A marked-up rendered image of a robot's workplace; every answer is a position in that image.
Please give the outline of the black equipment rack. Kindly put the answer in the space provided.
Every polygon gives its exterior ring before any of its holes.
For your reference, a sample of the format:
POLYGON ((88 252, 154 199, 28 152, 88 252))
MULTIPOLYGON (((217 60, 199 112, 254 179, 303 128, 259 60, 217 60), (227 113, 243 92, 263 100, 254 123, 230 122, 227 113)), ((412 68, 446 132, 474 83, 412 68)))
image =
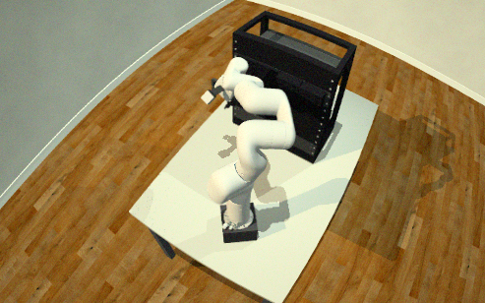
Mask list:
POLYGON ((322 150, 323 143, 325 144, 325 140, 327 141, 330 136, 329 132, 333 131, 356 47, 332 34, 268 11, 264 11, 232 33, 232 59, 234 57, 245 59, 249 65, 246 75, 262 80, 265 89, 283 90, 288 98, 296 138, 293 146, 287 151, 311 163, 315 162, 317 150, 319 152, 322 150), (269 19, 325 39, 347 51, 340 58, 312 44, 270 30, 269 19), (261 22, 260 36, 246 32, 259 22, 261 22), (341 83, 331 117, 340 79, 341 83))

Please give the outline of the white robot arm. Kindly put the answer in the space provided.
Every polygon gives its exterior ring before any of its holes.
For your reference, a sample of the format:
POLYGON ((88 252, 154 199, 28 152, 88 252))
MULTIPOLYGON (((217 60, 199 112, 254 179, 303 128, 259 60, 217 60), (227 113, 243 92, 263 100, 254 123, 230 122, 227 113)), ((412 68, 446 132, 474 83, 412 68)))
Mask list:
POLYGON ((264 89, 262 80, 244 75, 247 70, 245 59, 233 58, 222 77, 222 86, 207 90, 201 97, 206 104, 210 104, 220 92, 234 91, 236 99, 247 112, 277 117, 277 121, 243 122, 236 135, 241 162, 237 159, 218 169, 208 182, 211 199, 217 204, 227 202, 223 229, 230 225, 229 229, 244 229, 252 223, 250 201, 253 182, 267 167, 267 159, 261 150, 288 150, 293 146, 296 136, 289 101, 284 91, 264 89))

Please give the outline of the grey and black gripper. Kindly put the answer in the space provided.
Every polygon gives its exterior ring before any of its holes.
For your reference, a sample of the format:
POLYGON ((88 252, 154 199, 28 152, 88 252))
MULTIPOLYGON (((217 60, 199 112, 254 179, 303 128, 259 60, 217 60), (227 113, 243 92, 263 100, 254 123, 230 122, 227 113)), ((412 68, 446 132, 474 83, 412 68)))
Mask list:
MULTIPOLYGON (((215 79, 215 78, 212 78, 212 88, 213 89, 215 87, 217 87, 218 85, 221 85, 222 86, 222 76, 218 80, 215 79)), ((226 105, 224 106, 224 109, 229 108, 230 106, 236 106, 236 105, 239 104, 238 101, 237 101, 237 99, 235 98, 235 95, 234 95, 234 92, 233 91, 226 91, 226 90, 224 90, 223 92, 220 93, 220 95, 227 101, 226 105)))

